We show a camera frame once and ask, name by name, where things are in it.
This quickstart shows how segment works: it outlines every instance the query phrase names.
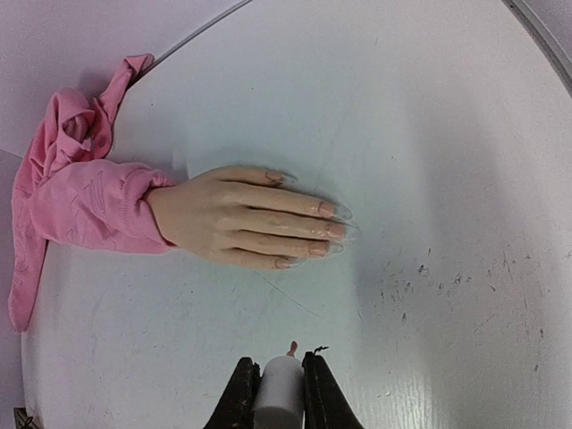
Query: finger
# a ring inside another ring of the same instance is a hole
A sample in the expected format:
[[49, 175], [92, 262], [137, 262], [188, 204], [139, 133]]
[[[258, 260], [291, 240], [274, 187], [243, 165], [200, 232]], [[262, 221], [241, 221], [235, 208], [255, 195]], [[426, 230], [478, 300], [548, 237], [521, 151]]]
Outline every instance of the finger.
[[304, 216], [323, 217], [325, 219], [335, 217], [341, 220], [349, 220], [352, 217], [352, 213], [345, 206], [335, 206], [320, 198], [289, 190], [262, 188], [251, 185], [239, 185], [236, 190], [236, 202], [243, 206]]
[[297, 258], [259, 255], [241, 248], [229, 248], [221, 251], [219, 262], [253, 270], [287, 270], [301, 266], [306, 261]]
[[284, 212], [252, 209], [245, 209], [234, 215], [229, 223], [229, 230], [311, 240], [353, 240], [359, 237], [359, 230], [342, 223]]
[[294, 177], [286, 173], [258, 167], [223, 167], [211, 170], [206, 175], [219, 181], [239, 181], [259, 186], [278, 186], [296, 182]]
[[303, 240], [251, 231], [236, 231], [230, 236], [234, 248], [250, 250], [262, 255], [285, 257], [327, 257], [341, 253], [343, 246], [324, 240]]

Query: pink sweater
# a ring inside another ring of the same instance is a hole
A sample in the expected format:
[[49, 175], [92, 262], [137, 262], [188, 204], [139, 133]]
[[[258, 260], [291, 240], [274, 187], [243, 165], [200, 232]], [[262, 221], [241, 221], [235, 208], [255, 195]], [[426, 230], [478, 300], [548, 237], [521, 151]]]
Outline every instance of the pink sweater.
[[130, 253], [169, 249], [141, 198], [172, 181], [143, 164], [101, 159], [111, 148], [127, 87], [152, 61], [150, 55], [125, 59], [91, 104], [65, 89], [47, 108], [13, 187], [15, 266], [8, 307], [18, 332], [29, 325], [47, 240]]

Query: gray trim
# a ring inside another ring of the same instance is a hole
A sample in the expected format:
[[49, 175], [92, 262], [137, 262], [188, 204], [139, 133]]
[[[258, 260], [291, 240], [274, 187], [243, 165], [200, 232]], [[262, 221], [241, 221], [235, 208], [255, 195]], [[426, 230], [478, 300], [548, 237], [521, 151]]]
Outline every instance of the gray trim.
[[514, 13], [526, 31], [528, 31], [528, 34], [534, 39], [536, 45], [543, 51], [572, 97], [572, 61], [570, 61], [558, 40], [554, 38], [523, 0], [502, 0], [502, 2]]
[[233, 7], [227, 9], [226, 11], [224, 11], [223, 13], [221, 13], [220, 15], [216, 16], [215, 18], [213, 18], [211, 21], [207, 22], [205, 25], [202, 25], [201, 27], [199, 27], [198, 29], [196, 29], [195, 31], [193, 31], [192, 33], [190, 33], [187, 37], [185, 37], [181, 42], [179, 42], [177, 45], [173, 46], [171, 49], [169, 49], [165, 54], [163, 54], [162, 56], [160, 56], [157, 60], [155, 60], [153, 62], [153, 64], [151, 64], [151, 66], [149, 66], [145, 71], [143, 71], [138, 77], [137, 79], [131, 84], [131, 85], [135, 85], [141, 78], [143, 78], [145, 75], [147, 75], [148, 73], [150, 73], [153, 69], [155, 69], [155, 67], [157, 65], [159, 65], [160, 63], [162, 63], [164, 60], [166, 60], [169, 56], [171, 56], [172, 54], [174, 54], [176, 51], [178, 51], [179, 49], [181, 49], [183, 46], [187, 45], [192, 39], [197, 38], [198, 36], [200, 36], [201, 34], [203, 34], [205, 31], [207, 31], [208, 29], [210, 29], [211, 27], [213, 27], [215, 24], [219, 23], [220, 21], [222, 21], [224, 18], [232, 15], [233, 13], [235, 13], [236, 11], [238, 11], [240, 8], [242, 8], [243, 6], [251, 3], [253, 0], [242, 0], [240, 3], [235, 4]]

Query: white table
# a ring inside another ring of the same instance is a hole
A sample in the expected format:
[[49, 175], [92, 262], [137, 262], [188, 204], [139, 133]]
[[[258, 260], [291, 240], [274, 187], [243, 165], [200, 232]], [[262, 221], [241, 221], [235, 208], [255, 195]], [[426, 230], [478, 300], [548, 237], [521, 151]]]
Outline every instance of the white table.
[[570, 427], [571, 118], [500, 1], [256, 0], [129, 91], [110, 157], [282, 168], [363, 239], [288, 273], [50, 245], [28, 407], [201, 428], [240, 357], [295, 339], [368, 428]]

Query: hand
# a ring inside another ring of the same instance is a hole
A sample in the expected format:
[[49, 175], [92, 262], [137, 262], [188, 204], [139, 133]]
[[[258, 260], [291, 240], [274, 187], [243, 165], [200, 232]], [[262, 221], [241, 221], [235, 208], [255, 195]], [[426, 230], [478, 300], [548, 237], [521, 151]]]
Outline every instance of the hand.
[[351, 212], [279, 187], [290, 181], [261, 168], [211, 170], [146, 201], [163, 237], [210, 261], [257, 270], [287, 269], [307, 257], [340, 253], [358, 230], [337, 220]]

